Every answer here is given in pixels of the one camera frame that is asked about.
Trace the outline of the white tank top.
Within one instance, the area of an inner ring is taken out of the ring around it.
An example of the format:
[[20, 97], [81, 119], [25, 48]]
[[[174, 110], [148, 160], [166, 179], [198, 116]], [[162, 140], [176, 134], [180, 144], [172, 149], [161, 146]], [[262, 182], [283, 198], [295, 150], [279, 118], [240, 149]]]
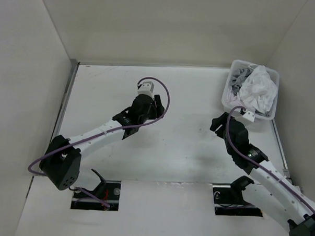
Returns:
[[242, 83], [239, 98], [245, 107], [260, 114], [265, 114], [272, 108], [278, 88], [272, 81], [265, 66], [257, 66]]

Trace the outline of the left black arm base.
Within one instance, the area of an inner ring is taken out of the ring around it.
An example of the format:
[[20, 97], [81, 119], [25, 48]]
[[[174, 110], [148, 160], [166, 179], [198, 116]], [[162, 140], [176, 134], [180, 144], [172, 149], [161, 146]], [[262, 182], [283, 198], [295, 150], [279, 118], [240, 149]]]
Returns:
[[70, 191], [73, 191], [71, 209], [118, 211], [122, 182], [115, 180], [105, 180], [105, 178], [94, 169], [92, 169], [91, 172], [95, 175], [95, 178], [99, 179], [100, 181], [92, 191], [88, 189], [86, 189], [86, 191], [109, 204], [110, 207], [106, 207], [91, 196], [71, 187], [69, 188]]

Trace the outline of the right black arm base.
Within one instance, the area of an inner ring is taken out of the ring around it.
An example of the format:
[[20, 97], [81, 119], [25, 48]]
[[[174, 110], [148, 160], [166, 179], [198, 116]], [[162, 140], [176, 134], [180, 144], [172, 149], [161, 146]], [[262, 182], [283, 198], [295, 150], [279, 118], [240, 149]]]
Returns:
[[250, 184], [254, 184], [252, 179], [242, 176], [230, 184], [213, 185], [215, 215], [263, 217], [262, 211], [246, 202], [242, 196]]

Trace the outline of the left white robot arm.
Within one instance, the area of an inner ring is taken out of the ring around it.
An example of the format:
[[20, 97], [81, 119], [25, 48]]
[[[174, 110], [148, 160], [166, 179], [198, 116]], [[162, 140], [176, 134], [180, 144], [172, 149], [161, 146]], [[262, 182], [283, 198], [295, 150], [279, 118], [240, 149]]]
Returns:
[[59, 191], [81, 187], [92, 198], [99, 198], [104, 185], [96, 180], [99, 178], [96, 171], [86, 173], [80, 169], [82, 160], [102, 147], [134, 135], [140, 127], [148, 125], [147, 121], [161, 119], [164, 111], [160, 95], [138, 95], [130, 107], [105, 124], [72, 138], [54, 137], [39, 168]]

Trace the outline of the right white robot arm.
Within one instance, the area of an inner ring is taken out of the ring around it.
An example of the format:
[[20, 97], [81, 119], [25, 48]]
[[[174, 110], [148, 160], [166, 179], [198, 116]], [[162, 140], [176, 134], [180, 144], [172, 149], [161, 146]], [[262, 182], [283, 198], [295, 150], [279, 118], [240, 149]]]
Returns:
[[224, 140], [234, 164], [245, 172], [230, 185], [232, 201], [257, 207], [289, 236], [315, 236], [315, 202], [294, 187], [266, 154], [249, 142], [246, 127], [223, 113], [212, 119], [210, 130]]

